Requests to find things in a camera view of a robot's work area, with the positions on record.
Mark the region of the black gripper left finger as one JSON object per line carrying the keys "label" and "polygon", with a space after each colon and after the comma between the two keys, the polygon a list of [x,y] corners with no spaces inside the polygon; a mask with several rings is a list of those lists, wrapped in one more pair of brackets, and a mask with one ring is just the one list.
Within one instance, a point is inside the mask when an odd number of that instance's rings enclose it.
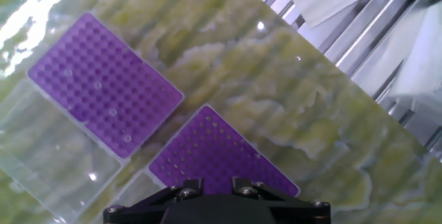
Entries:
{"label": "black gripper left finger", "polygon": [[111,205],[103,211],[103,223],[110,224],[159,224],[166,211],[184,200],[190,200],[204,194],[204,180],[188,179],[182,185],[173,185],[125,207]]}

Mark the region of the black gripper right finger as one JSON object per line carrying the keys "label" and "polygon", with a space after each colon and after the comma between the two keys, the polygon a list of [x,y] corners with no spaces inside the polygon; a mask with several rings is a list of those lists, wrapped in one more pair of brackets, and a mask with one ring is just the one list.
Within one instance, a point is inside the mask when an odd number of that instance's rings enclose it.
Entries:
{"label": "black gripper right finger", "polygon": [[233,178],[231,193],[239,217],[249,223],[331,224],[331,204],[303,201],[262,181]]}

